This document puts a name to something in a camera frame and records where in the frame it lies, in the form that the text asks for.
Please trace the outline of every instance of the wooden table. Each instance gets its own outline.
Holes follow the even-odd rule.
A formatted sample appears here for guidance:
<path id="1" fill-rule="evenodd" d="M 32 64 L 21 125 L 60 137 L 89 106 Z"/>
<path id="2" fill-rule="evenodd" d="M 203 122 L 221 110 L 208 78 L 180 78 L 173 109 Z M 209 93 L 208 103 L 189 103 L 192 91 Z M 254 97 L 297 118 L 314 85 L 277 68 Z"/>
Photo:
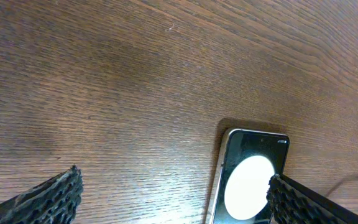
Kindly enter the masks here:
<path id="1" fill-rule="evenodd" d="M 0 0 L 0 202 L 76 164 L 75 223 L 200 223 L 233 126 L 320 194 L 357 175 L 358 1 Z"/>

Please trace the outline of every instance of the black textured object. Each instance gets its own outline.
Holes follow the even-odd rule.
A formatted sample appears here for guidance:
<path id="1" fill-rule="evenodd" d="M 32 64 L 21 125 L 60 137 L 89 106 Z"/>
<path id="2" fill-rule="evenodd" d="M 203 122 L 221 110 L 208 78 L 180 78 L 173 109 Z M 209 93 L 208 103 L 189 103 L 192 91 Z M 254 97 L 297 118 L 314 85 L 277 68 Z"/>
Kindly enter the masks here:
<path id="1" fill-rule="evenodd" d="M 81 171 L 66 172 L 0 204 L 0 223 L 71 223 L 83 191 Z"/>
<path id="2" fill-rule="evenodd" d="M 270 179 L 267 200 L 279 224 L 358 224 L 358 215 L 285 175 L 276 174 Z"/>

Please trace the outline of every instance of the smartphone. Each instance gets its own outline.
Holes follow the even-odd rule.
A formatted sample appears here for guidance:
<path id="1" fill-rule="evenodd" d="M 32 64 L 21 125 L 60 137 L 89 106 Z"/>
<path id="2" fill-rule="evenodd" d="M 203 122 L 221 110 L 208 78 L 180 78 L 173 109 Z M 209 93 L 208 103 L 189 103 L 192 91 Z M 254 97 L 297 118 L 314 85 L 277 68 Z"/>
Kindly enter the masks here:
<path id="1" fill-rule="evenodd" d="M 228 129 L 219 152 L 206 223 L 270 223 L 269 180 L 283 173 L 289 146 L 285 134 Z"/>

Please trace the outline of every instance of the white circle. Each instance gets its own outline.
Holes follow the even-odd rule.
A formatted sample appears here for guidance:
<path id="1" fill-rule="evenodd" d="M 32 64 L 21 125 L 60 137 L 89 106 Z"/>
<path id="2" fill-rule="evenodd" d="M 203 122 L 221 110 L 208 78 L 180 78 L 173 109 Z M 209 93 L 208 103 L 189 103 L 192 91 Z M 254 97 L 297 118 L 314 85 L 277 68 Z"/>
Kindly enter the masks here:
<path id="1" fill-rule="evenodd" d="M 273 165 L 264 156 L 252 156 L 240 162 L 224 190 L 224 204 L 230 216 L 236 220 L 256 216 L 267 204 L 269 180 L 273 175 Z"/>

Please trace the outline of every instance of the glossy black surface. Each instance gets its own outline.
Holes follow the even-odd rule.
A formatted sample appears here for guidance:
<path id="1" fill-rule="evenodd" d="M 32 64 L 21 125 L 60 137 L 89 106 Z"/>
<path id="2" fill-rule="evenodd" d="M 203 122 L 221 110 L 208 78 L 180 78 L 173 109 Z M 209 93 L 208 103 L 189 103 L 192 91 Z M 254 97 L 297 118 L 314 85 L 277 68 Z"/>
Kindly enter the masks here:
<path id="1" fill-rule="evenodd" d="M 270 219 L 272 213 L 269 210 L 268 204 L 251 219 L 236 220 L 232 218 L 224 205 L 224 190 L 233 170 L 240 162 L 251 156 L 266 157 L 273 164 L 275 173 L 282 174 L 289 145 L 290 140 L 288 137 L 278 134 L 256 133 L 252 131 L 235 131 L 231 134 L 226 146 L 214 223 L 263 223 Z"/>

